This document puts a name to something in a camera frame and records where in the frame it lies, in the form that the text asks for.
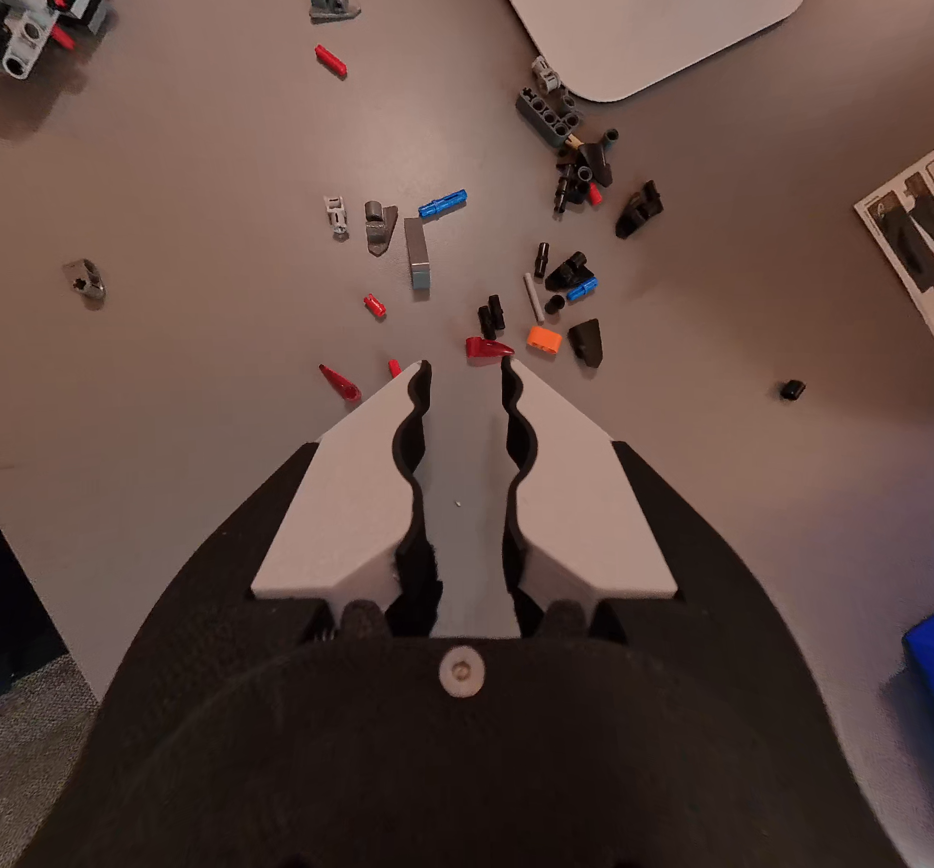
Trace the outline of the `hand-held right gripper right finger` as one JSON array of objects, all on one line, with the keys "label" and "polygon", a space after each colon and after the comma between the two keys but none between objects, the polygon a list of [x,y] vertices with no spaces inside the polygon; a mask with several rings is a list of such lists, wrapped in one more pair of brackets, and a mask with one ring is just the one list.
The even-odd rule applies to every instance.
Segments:
[{"label": "hand-held right gripper right finger", "polygon": [[531,602],[671,598],[677,584],[611,436],[512,357],[501,365],[503,572]]}]

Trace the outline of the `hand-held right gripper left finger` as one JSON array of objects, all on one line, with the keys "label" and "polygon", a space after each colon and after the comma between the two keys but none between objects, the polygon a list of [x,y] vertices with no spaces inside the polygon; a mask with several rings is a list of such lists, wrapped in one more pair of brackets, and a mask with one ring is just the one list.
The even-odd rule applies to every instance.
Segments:
[{"label": "hand-held right gripper left finger", "polygon": [[415,472],[432,368],[414,362],[321,435],[251,584],[258,599],[417,600],[434,551]]}]

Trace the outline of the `lego pieces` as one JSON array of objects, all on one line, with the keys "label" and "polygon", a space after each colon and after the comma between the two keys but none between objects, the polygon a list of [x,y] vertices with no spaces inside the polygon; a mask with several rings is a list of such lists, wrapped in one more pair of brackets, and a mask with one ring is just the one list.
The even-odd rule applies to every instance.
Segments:
[{"label": "lego pieces", "polygon": [[[607,153],[619,138],[615,129],[608,129],[598,142],[583,142],[575,135],[580,117],[570,91],[563,84],[554,68],[542,55],[531,64],[531,73],[536,80],[537,90],[523,88],[516,101],[517,110],[545,140],[549,147],[566,160],[557,163],[558,182],[554,200],[554,214],[562,215],[569,203],[591,205],[601,203],[600,188],[612,185],[612,169]],[[436,198],[418,208],[418,218],[406,218],[403,228],[406,238],[408,263],[414,290],[430,290],[431,268],[424,237],[424,221],[437,217],[453,208],[466,204],[468,196],[460,190],[445,197]],[[346,238],[346,209],[342,197],[324,197],[330,228],[335,237]],[[398,219],[398,208],[383,207],[379,201],[368,201],[364,207],[365,231],[370,254],[383,254],[389,244]],[[632,195],[623,208],[614,226],[614,234],[626,239],[643,228],[649,220],[663,212],[660,193],[653,181],[647,181],[640,191]],[[531,348],[548,354],[557,354],[561,345],[558,333],[544,327],[544,314],[557,314],[567,302],[576,302],[596,289],[598,280],[587,267],[583,253],[574,253],[559,265],[547,278],[544,277],[550,246],[539,245],[532,275],[526,273],[523,281],[530,297],[536,326],[530,331],[527,344]],[[534,280],[543,280],[546,289],[554,295],[542,306],[538,301]],[[496,295],[487,299],[477,313],[484,338],[497,339],[504,329],[504,316]],[[575,356],[588,368],[598,368],[602,362],[602,345],[597,320],[590,320],[572,327],[568,337]],[[359,390],[349,381],[341,380],[327,366],[321,372],[343,393],[347,400],[359,399]]]}]

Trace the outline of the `dark grey lego connector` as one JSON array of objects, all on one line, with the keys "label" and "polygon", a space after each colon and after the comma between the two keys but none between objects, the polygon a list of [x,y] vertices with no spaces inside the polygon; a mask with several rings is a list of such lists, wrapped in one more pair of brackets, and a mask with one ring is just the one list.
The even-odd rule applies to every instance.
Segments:
[{"label": "dark grey lego connector", "polygon": [[107,299],[108,289],[96,263],[82,258],[62,267],[69,286],[84,300],[101,303]]}]

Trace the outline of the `lego sticker sheet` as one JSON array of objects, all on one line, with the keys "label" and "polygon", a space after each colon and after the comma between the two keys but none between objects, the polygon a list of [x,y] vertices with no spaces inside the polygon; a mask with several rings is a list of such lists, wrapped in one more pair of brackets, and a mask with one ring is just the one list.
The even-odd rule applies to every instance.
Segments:
[{"label": "lego sticker sheet", "polygon": [[854,209],[933,332],[933,153],[886,181]]}]

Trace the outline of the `blue plastic bin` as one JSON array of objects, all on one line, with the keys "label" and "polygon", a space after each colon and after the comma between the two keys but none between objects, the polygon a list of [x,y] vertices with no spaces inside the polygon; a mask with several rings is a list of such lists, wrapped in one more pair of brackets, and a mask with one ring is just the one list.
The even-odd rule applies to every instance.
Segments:
[{"label": "blue plastic bin", "polygon": [[906,657],[933,691],[933,615],[909,628],[902,639]]}]

